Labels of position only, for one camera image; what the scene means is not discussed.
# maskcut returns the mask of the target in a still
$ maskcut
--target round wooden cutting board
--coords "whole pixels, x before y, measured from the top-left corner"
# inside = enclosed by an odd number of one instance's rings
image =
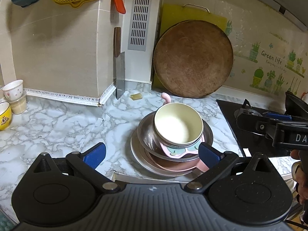
[[[227,35],[206,21],[180,22],[168,29],[154,51],[154,68],[170,92],[201,98],[215,92],[228,78],[233,65]]]

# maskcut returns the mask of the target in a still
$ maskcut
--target air vent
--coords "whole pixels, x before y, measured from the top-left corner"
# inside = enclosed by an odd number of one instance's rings
[[[152,0],[133,0],[127,49],[145,51],[151,2]]]

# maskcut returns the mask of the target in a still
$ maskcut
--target human hand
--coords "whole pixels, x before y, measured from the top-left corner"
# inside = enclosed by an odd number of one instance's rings
[[[290,155],[293,159],[300,160],[298,150],[292,150]],[[301,170],[300,167],[298,167],[296,170],[295,181],[298,183],[298,202],[300,204],[304,204],[305,201],[308,199],[308,187],[306,186],[308,176]]]

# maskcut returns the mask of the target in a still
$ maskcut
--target white plate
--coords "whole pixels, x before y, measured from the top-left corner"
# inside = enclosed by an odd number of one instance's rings
[[[194,169],[189,171],[183,171],[183,172],[171,172],[167,171],[161,168],[156,167],[156,164],[146,155],[144,151],[144,147],[141,145],[138,136],[137,136],[137,130],[135,130],[131,136],[131,152],[133,153],[134,158],[136,161],[144,167],[146,170],[157,174],[161,176],[166,177],[177,177],[177,176],[183,176],[186,174],[189,174]]]

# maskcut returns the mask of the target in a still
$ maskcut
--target black cable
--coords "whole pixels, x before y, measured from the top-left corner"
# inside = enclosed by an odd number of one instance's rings
[[[303,225],[303,224],[299,224],[299,223],[297,223],[297,222],[289,221],[289,220],[285,220],[285,222],[286,222],[286,223],[289,223],[289,224],[292,224],[292,225],[294,225],[294,226],[297,226],[297,227],[299,227],[299,228],[302,228],[302,229],[304,229],[304,230],[308,230],[308,226],[305,226],[305,225]]]

